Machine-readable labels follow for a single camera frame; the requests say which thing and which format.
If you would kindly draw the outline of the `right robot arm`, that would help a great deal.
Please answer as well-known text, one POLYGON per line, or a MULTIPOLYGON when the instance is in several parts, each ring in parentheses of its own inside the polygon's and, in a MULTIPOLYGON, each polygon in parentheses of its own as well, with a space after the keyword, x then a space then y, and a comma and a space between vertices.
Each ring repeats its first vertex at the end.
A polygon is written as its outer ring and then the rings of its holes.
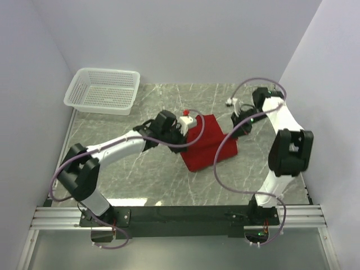
POLYGON ((294 119, 281 91, 258 87, 252 97, 253 104, 248 110, 243 110, 239 100, 233 97, 226 105, 233 107, 231 120, 235 131, 231 137, 250 133, 252 125, 264 118, 269 119, 276 133, 268 155, 269 172, 247 209, 248 221, 261 224, 274 217, 277 199, 282 197, 288 184, 307 170, 314 134, 294 119))

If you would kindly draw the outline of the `white plastic basket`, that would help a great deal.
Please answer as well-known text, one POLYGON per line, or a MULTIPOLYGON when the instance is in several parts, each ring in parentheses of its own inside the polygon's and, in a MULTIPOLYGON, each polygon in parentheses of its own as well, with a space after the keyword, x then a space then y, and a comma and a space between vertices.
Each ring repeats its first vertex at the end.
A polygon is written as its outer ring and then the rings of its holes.
POLYGON ((127 116, 136 99, 140 78, 137 71, 81 68, 65 93, 64 104, 83 113, 127 116))

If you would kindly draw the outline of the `black base beam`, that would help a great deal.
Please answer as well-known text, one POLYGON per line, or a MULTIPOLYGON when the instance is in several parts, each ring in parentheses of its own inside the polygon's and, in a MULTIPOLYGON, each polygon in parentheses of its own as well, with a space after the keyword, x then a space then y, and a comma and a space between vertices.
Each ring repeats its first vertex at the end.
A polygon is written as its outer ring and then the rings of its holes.
POLYGON ((244 237, 246 226, 276 226, 277 209, 249 205, 112 206, 100 216, 86 211, 81 227, 103 228, 104 223, 125 230, 117 239, 134 237, 244 237))

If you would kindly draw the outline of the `red t shirt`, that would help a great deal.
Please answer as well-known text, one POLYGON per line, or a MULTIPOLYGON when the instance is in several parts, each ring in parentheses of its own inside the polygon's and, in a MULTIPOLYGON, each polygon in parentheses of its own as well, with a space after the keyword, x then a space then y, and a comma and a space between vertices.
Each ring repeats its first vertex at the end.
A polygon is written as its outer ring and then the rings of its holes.
MULTIPOLYGON (((195 119, 197 126, 188 131, 187 143, 195 140, 202 129, 200 116, 195 119)), ((205 129, 201 138, 181 153, 186 167, 191 172, 197 172, 213 165, 216 151, 227 135, 223 133, 214 115, 204 115, 204 119, 205 129)), ((237 139, 229 138, 222 147, 217 161, 232 158, 237 154, 237 139)))

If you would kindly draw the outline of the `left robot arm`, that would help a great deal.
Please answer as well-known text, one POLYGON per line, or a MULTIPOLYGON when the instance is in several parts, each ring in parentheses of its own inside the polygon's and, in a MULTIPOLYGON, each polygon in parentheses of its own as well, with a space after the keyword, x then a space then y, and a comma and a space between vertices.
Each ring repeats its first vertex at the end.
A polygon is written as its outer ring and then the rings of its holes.
POLYGON ((86 153, 73 160, 58 174, 57 179, 79 203, 93 212, 92 219, 99 226, 116 225, 115 210, 97 188, 100 170, 129 155, 140 154, 158 146, 158 142, 144 140, 154 138, 172 145, 187 143, 188 131, 197 126, 197 120, 185 115, 176 117, 163 110, 155 119, 134 127, 123 136, 110 141, 84 147, 77 143, 68 151, 63 162, 86 153))

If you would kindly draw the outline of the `aluminium frame rail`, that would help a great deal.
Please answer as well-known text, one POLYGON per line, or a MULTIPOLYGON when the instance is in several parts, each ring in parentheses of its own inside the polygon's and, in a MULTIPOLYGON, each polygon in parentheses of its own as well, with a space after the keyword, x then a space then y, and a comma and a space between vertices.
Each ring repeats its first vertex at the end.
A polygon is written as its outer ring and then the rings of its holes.
MULTIPOLYGON (((77 110, 73 109, 69 121, 69 125, 66 131, 65 140, 61 148, 60 156, 56 165, 56 170, 61 165, 63 158, 65 157, 71 132, 74 124, 74 120, 77 116, 77 110)), ((34 217, 31 221, 31 230, 73 230, 79 227, 79 222, 83 217, 83 214, 79 211, 77 206, 70 207, 52 207, 52 200, 46 199, 49 203, 49 207, 37 207, 34 212, 34 217)))

